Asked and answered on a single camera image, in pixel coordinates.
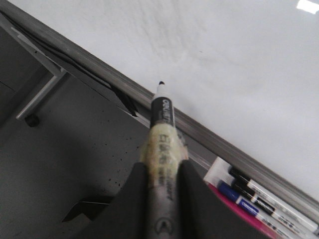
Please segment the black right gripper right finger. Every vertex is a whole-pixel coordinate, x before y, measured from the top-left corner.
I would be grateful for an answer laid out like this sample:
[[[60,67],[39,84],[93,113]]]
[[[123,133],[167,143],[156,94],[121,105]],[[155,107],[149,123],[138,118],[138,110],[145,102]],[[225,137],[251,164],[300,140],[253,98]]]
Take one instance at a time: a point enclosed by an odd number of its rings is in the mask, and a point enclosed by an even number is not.
[[[232,212],[188,160],[178,169],[178,197],[183,239],[268,239]]]

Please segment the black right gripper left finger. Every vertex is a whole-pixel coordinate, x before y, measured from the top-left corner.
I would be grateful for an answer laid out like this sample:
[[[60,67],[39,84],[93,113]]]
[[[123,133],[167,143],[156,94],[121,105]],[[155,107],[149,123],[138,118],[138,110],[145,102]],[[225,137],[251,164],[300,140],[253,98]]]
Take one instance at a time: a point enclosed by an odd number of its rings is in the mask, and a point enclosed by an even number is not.
[[[74,238],[143,239],[147,185],[147,168],[138,162],[117,195],[81,199],[68,212],[67,221],[84,214],[91,222]]]

